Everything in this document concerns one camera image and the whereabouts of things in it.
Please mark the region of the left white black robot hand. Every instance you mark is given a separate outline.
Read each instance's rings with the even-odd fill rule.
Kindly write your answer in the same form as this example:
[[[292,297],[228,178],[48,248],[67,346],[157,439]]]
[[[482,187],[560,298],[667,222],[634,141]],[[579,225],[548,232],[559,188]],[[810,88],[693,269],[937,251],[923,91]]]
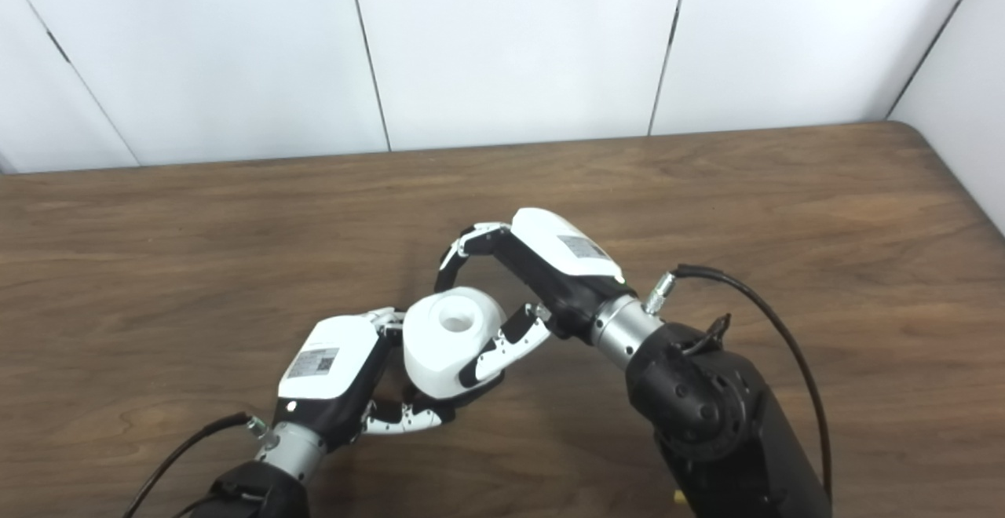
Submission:
[[[274,428],[315,433],[329,454],[367,433],[424,431],[454,421],[448,401],[412,394],[393,403],[375,396],[402,344],[403,324],[404,313],[393,308],[318,322],[280,379]]]

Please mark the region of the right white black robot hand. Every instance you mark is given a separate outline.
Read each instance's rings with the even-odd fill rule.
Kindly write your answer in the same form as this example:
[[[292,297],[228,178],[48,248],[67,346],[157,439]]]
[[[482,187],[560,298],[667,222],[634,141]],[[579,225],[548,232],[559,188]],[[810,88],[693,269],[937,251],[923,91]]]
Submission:
[[[460,368],[465,389],[495,380],[549,336],[595,346],[604,308],[622,297],[638,296],[616,261],[573,224],[543,208],[521,208],[509,224],[482,222],[464,229],[439,261],[434,292],[452,289],[460,268],[480,256],[496,258],[537,300],[517,308]]]

